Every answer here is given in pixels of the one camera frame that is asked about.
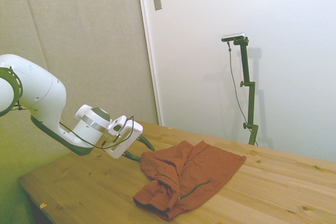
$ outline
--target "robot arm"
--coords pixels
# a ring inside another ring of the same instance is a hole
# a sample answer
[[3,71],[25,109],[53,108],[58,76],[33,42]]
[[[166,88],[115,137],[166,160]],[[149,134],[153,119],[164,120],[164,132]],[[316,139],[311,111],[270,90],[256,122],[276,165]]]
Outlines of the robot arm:
[[119,158],[143,131],[139,123],[127,120],[126,116],[111,120],[106,111],[88,105],[76,112],[78,124],[72,131],[67,131],[60,125],[66,103],[63,83],[45,69],[17,55],[0,56],[0,90],[0,117],[19,101],[19,106],[30,111],[30,119],[39,129],[78,155],[89,154],[103,133],[109,132],[116,137],[106,151]]

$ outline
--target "orange cloth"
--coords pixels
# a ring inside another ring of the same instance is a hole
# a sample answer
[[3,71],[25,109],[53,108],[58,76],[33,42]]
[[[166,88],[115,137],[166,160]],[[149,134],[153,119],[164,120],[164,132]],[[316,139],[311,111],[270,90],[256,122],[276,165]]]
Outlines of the orange cloth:
[[204,141],[195,146],[183,141],[165,150],[144,152],[140,166],[153,181],[134,195],[134,202],[170,220],[209,200],[245,160]]

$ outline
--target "wood grain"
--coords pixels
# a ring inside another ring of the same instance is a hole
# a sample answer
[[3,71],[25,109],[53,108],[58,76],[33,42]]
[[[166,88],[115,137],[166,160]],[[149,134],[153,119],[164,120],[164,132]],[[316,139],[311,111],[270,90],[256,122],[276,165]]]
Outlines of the wood grain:
[[[156,150],[205,141],[247,157],[214,197],[170,223],[336,223],[336,163],[141,124]],[[129,151],[141,155],[148,149],[135,142]],[[53,223],[165,223],[133,202],[149,181],[139,163],[101,150],[68,154],[19,178],[36,205],[47,205],[42,211]]]

